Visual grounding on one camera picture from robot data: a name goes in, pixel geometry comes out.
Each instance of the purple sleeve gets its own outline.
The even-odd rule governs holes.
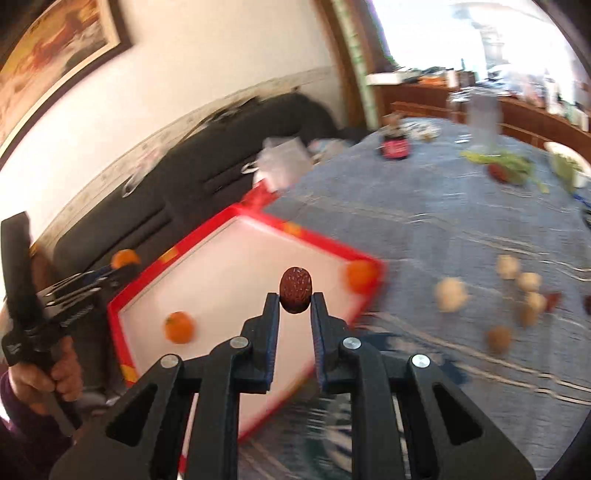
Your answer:
[[[16,398],[8,373],[0,378],[0,396],[10,418],[8,429],[15,443],[46,478],[54,463],[72,445],[72,440],[62,435],[53,417],[36,414]]]

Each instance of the picture frame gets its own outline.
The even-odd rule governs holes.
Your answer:
[[[0,69],[0,168],[47,110],[131,46],[118,0],[56,0]]]

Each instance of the white wall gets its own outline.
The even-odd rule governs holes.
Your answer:
[[[119,1],[134,46],[56,102],[0,171],[0,218],[27,210],[34,238],[106,166],[185,113],[333,65],[311,0]]]

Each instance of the red label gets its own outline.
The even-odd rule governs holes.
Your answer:
[[[408,141],[385,140],[382,143],[382,154],[391,160],[408,157]]]

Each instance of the sofa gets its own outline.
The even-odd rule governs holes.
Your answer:
[[[241,168],[253,161],[267,137],[359,141],[367,133],[339,131],[328,111],[294,92],[252,100],[237,113],[210,123],[170,150],[127,197],[117,187],[57,242],[53,264],[60,276],[95,270],[121,249],[136,250],[146,267],[180,239],[252,187]],[[120,394],[121,374],[106,315],[79,322],[73,332],[85,386]]]

